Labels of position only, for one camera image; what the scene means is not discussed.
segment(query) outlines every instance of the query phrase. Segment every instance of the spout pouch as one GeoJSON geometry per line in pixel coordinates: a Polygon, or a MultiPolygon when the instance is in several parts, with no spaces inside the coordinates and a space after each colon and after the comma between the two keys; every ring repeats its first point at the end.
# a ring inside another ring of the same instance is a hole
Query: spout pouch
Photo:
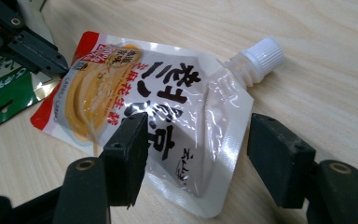
{"type": "Polygon", "coordinates": [[[86,32],[70,72],[31,122],[97,156],[124,118],[147,112],[144,183],[198,216],[214,217],[252,103],[212,55],[86,32]]]}

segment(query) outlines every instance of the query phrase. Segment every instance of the wood grain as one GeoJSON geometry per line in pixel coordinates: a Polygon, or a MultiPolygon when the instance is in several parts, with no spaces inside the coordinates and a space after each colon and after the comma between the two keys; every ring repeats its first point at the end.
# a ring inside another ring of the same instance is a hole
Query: wood grain
{"type": "MultiPolygon", "coordinates": [[[[266,36],[287,61],[248,92],[254,112],[306,140],[317,161],[358,168],[358,0],[48,0],[43,14],[68,62],[88,30],[209,52],[225,61],[266,36]]],[[[86,155],[29,122],[38,105],[0,126],[0,194],[13,205],[58,187],[86,155]]],[[[116,223],[306,223],[304,209],[271,200],[246,156],[246,138],[222,213],[195,217],[142,188],[135,207],[112,208],[116,223]]]]}

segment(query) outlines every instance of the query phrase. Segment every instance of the green packaging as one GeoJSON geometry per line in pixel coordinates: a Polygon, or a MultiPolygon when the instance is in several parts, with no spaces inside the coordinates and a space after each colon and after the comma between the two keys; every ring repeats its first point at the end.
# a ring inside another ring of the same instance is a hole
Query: green packaging
{"type": "Polygon", "coordinates": [[[0,56],[0,124],[44,99],[58,82],[58,77],[33,74],[8,57],[0,56]]]}

